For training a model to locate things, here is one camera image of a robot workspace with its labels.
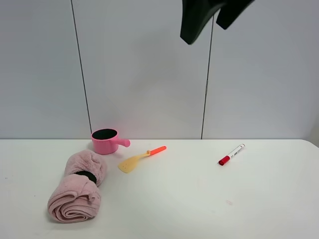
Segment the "marker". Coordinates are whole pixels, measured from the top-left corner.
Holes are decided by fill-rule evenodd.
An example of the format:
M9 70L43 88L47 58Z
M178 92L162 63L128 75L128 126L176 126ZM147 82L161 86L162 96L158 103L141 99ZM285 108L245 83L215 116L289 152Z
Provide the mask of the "marker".
M223 166L225 163L227 163L232 157L234 157L237 153L239 153L243 148L245 147L244 144L239 145L237 148L235 148L233 151L231 151L229 154L227 154L225 157L223 157L218 163Z

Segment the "orange spatula handle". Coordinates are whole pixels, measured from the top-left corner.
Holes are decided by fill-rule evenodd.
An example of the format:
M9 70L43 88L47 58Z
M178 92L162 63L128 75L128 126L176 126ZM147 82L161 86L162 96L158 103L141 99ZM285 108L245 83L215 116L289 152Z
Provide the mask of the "orange spatula handle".
M162 152L163 150L166 149L166 146L162 146L162 147L159 147L157 149L153 149L150 151L150 155L153 155L153 154L156 154L156 153L159 153L159 152Z

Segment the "white table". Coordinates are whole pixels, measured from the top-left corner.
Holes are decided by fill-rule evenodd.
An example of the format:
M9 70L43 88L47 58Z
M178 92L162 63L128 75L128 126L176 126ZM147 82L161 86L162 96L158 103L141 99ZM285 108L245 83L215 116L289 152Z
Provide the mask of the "white table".
M225 166L218 160L246 148ZM130 174L117 164L162 145ZM0 140L1 239L319 237L319 149L303 140L132 140L105 156L93 220L52 222L46 204L89 140Z

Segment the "spatula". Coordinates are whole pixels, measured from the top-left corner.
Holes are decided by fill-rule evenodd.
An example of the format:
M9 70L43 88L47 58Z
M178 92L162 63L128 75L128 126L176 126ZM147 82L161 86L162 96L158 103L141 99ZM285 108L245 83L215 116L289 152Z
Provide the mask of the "spatula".
M118 168L124 173L130 173L133 171L133 169L135 169L135 167L137 166L137 164L141 158L149 157L149 156L154 155L156 153L159 153L165 149L166 149L166 146L162 146L162 147L159 147L159 148L154 149L154 150L148 150L144 154L140 154L140 155L128 158L127 160L120 163L118 165Z

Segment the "pink towel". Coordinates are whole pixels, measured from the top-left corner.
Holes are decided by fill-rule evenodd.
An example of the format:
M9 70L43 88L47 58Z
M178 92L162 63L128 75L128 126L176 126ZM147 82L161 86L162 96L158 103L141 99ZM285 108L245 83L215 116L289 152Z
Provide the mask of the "pink towel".
M72 155L66 163L65 177L48 202L48 212L53 219L77 223L95 217L101 204L97 186L102 183L105 173L103 157L93 151L87 149Z

